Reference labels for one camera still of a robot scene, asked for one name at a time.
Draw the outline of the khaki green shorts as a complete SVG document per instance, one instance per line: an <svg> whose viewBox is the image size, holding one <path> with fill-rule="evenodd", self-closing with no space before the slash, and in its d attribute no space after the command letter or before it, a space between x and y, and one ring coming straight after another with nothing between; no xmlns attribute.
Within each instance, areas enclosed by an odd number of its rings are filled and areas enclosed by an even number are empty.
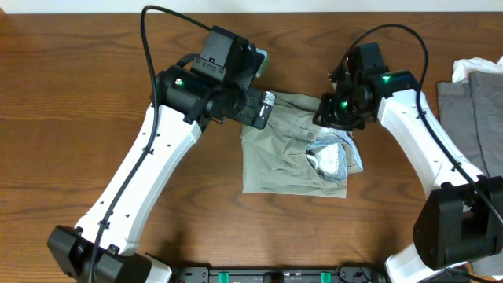
<svg viewBox="0 0 503 283"><path fill-rule="evenodd" d="M313 123L318 98L273 95L265 128L240 134L243 191L344 198L348 175L363 171L352 133Z"/></svg>

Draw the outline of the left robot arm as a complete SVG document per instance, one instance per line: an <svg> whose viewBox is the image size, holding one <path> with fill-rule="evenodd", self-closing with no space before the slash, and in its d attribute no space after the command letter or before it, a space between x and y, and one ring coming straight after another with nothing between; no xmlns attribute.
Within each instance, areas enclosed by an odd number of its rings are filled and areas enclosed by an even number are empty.
<svg viewBox="0 0 503 283"><path fill-rule="evenodd" d="M263 64L236 75L205 62L177 63L156 78L141 130L105 191L74 227L47 242L61 271L77 282L169 282L173 270L137 252L154 204L184 155L213 119L263 129L275 96L251 87Z"/></svg>

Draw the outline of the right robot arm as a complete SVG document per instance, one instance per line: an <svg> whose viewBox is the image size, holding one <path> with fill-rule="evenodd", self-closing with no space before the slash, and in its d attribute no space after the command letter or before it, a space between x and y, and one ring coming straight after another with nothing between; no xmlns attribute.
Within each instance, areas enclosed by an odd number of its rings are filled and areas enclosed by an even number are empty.
<svg viewBox="0 0 503 283"><path fill-rule="evenodd" d="M372 118L400 145L426 202L413 242L385 262L391 282L420 282L502 251L502 179L488 178L461 153L427 106L408 71L334 71L314 122L363 129Z"/></svg>

